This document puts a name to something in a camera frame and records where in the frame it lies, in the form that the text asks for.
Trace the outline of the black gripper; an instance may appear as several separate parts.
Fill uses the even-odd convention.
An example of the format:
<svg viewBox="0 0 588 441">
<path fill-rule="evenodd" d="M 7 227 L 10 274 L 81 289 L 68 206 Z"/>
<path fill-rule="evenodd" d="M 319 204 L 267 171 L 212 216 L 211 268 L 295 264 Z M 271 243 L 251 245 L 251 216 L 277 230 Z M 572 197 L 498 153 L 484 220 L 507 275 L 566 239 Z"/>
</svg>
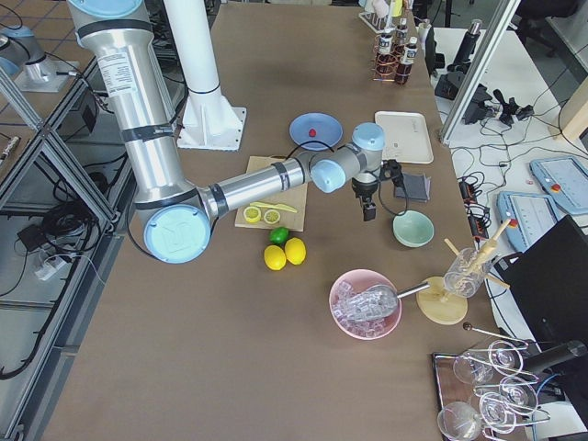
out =
<svg viewBox="0 0 588 441">
<path fill-rule="evenodd" d="M 362 204 L 363 221 L 373 221 L 376 218 L 377 207 L 373 202 L 373 195 L 378 191 L 379 179 L 377 177 L 362 177 L 351 179 L 355 197 Z"/>
</svg>

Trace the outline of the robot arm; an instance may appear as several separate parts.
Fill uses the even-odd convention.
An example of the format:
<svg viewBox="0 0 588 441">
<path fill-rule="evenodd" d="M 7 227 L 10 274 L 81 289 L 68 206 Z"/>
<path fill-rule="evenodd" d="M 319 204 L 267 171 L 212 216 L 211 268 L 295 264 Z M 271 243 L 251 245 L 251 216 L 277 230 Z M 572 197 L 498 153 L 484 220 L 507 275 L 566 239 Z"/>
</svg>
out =
<svg viewBox="0 0 588 441">
<path fill-rule="evenodd" d="M 187 81 L 189 121 L 180 134 L 165 104 L 168 94 L 153 54 L 153 31 L 142 1 L 72 1 L 69 9 L 80 45 L 96 56 L 110 105 L 137 181 L 135 208 L 143 240 L 154 258 L 181 264 L 201 255 L 211 223 L 251 202 L 306 183 L 331 193 L 379 171 L 383 129 L 357 126 L 335 151 L 304 152 L 245 175 L 198 187 L 182 171 L 179 144 L 201 141 L 225 149 L 244 122 L 222 95 L 209 22 L 199 1 L 169 1 L 168 19 Z"/>
</svg>

